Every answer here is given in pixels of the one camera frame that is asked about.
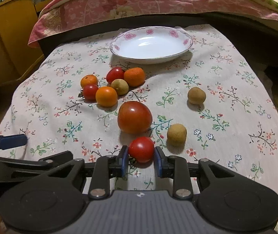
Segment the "pink floral bed sheet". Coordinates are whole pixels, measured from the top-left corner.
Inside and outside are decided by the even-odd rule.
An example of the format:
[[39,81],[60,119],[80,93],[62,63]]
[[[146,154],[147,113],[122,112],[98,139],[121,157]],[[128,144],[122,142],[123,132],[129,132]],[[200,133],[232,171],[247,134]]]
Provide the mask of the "pink floral bed sheet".
[[40,13],[28,44],[37,47],[46,37],[108,20],[209,12],[254,18],[278,31],[278,12],[251,0],[53,0]]

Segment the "white floral plate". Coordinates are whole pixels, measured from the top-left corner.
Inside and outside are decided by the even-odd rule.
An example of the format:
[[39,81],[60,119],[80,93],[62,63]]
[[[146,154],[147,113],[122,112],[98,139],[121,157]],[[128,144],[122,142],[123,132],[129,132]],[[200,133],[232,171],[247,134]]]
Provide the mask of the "white floral plate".
[[140,27],[115,37],[110,51],[127,62],[154,65],[175,60],[192,45],[192,36],[182,28]]

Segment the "smooth orange mandarin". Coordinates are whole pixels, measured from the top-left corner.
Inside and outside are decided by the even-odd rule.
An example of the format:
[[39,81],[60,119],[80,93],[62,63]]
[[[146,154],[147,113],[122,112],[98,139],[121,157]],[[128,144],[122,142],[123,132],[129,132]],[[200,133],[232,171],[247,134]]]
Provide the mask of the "smooth orange mandarin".
[[112,107],[118,101],[118,95],[114,88],[100,87],[96,92],[96,102],[102,107]]

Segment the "tan longan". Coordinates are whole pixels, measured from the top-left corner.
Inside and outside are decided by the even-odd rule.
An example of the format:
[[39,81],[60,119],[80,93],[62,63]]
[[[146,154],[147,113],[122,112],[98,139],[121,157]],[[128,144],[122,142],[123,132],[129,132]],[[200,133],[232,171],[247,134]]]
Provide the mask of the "tan longan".
[[182,124],[173,124],[167,130],[167,141],[173,146],[182,146],[186,138],[187,129]]
[[193,105],[201,105],[206,100],[206,93],[198,88],[193,87],[188,91],[188,101]]

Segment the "oval cherry tomato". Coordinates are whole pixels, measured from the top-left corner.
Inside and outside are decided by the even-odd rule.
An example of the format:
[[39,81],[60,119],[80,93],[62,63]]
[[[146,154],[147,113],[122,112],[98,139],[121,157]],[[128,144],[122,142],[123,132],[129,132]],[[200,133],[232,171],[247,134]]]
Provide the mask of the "oval cherry tomato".
[[112,68],[106,76],[106,80],[109,84],[116,79],[124,79],[124,70],[121,67]]

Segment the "tan longan among cluster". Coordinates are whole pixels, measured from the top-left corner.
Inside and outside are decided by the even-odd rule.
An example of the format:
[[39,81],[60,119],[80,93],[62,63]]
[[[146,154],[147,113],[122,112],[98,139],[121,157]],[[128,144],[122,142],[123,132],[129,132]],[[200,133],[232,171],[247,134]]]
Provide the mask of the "tan longan among cluster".
[[129,91],[128,83],[124,79],[115,79],[111,83],[111,87],[116,90],[119,96],[125,95]]

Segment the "floral tablecloth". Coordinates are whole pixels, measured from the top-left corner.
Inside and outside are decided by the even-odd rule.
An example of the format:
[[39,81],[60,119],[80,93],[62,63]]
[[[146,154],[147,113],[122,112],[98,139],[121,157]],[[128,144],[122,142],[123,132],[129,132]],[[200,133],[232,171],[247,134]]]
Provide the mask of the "floral tablecloth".
[[278,112],[263,83],[213,27],[186,32],[191,49],[161,65],[114,56],[117,32],[54,49],[18,86],[0,124],[0,135],[23,134],[28,143],[0,157],[37,161],[71,151],[93,163],[138,137],[190,163],[208,158],[278,193]]

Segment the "cherry tomato with stem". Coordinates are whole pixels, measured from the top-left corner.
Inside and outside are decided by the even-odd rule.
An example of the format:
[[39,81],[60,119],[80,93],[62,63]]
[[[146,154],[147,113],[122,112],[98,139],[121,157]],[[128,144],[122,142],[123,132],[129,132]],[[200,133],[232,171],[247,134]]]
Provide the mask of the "cherry tomato with stem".
[[81,90],[78,97],[83,98],[86,101],[95,101],[97,91],[98,91],[98,87],[96,85],[86,85]]

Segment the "large red tomato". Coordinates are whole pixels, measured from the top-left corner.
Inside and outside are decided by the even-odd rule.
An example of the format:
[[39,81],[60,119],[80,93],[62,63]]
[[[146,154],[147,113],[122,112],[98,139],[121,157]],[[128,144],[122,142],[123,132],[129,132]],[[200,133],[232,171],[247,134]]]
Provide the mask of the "large red tomato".
[[121,105],[117,123],[122,132],[128,134],[145,133],[153,121],[149,108],[138,101],[128,101]]

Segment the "small orange mandarin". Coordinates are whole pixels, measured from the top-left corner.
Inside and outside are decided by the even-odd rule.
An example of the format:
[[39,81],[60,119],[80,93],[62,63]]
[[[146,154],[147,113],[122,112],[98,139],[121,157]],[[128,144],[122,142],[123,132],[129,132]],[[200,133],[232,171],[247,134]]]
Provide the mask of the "small orange mandarin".
[[98,79],[94,74],[85,75],[80,81],[81,88],[87,85],[98,85]]

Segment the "yellow wooden cabinet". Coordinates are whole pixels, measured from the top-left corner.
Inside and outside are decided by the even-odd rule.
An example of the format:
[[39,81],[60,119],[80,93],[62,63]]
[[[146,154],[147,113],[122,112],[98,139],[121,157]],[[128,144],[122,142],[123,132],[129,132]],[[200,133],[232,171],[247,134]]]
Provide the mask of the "yellow wooden cabinet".
[[0,86],[21,78],[43,58],[39,48],[28,40],[46,2],[5,0],[0,3]]

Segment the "large rough orange mandarin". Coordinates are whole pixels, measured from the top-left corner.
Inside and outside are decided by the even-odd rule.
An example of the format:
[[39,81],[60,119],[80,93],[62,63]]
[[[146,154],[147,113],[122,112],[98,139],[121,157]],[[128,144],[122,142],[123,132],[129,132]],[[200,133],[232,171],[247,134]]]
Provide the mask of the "large rough orange mandarin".
[[136,67],[128,69],[124,72],[124,80],[131,87],[137,87],[145,82],[145,72],[142,68]]

